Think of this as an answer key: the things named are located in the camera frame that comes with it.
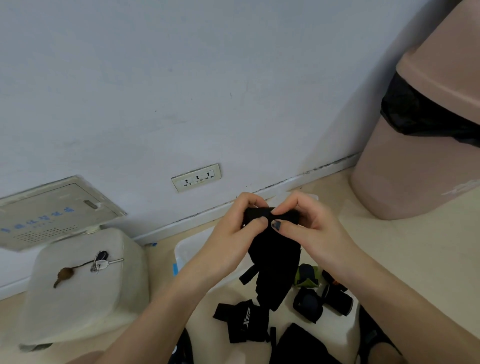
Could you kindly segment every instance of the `person's left hand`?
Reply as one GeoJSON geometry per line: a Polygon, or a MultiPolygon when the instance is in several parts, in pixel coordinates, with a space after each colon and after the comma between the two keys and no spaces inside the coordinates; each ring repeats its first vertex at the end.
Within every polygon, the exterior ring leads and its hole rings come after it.
{"type": "Polygon", "coordinates": [[[268,226],[268,219],[261,217],[241,228],[245,209],[254,206],[268,207],[268,204],[260,196],[242,192],[185,268],[209,278],[211,287],[233,272],[247,254],[254,237],[268,226]]]}

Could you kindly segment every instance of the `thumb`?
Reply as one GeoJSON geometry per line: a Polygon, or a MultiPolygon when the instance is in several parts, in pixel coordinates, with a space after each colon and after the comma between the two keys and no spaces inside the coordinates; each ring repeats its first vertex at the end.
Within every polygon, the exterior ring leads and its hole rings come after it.
{"type": "Polygon", "coordinates": [[[262,216],[261,218],[250,221],[239,233],[249,241],[252,241],[254,237],[265,230],[267,226],[268,219],[262,216]]]}
{"type": "Polygon", "coordinates": [[[272,229],[281,235],[295,240],[296,242],[303,244],[307,240],[308,235],[310,234],[310,229],[304,228],[303,226],[296,225],[290,221],[285,220],[273,220],[272,229]]]}

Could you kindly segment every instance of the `brown keychain charm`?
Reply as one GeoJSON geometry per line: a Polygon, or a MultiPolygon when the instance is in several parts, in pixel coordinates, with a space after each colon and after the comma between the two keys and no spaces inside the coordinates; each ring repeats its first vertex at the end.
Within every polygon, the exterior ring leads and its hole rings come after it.
{"type": "Polygon", "coordinates": [[[62,268],[60,269],[60,272],[58,272],[57,274],[57,280],[55,281],[55,283],[53,284],[53,288],[56,288],[60,282],[62,282],[63,280],[67,280],[67,279],[70,279],[72,278],[73,274],[75,273],[74,269],[75,268],[80,268],[80,267],[83,267],[89,263],[92,263],[93,260],[89,261],[89,262],[86,262],[86,263],[83,263],[79,266],[76,266],[76,267],[72,267],[72,268],[62,268]]]}

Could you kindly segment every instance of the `electrical socket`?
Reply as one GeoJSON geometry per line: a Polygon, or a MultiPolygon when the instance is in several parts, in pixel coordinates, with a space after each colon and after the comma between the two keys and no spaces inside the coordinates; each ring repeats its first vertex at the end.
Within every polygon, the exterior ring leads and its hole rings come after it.
{"type": "Polygon", "coordinates": [[[222,174],[218,163],[216,163],[172,177],[171,180],[177,191],[183,192],[201,184],[217,181],[220,178],[222,178],[222,174]]]}

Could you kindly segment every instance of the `person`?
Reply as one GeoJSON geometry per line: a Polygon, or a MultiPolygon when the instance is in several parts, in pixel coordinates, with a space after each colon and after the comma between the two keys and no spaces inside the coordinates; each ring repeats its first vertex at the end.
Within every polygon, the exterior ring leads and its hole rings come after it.
{"type": "MultiPolygon", "coordinates": [[[[235,270],[254,237],[267,228],[264,217],[241,228],[249,206],[268,204],[255,194],[242,193],[203,248],[140,317],[105,352],[74,362],[166,364],[197,304],[235,270]]],[[[361,364],[480,363],[480,340],[362,251],[328,207],[295,191],[272,214],[291,209],[300,212],[300,224],[274,220],[272,228],[300,243],[358,298],[361,364]]]]}

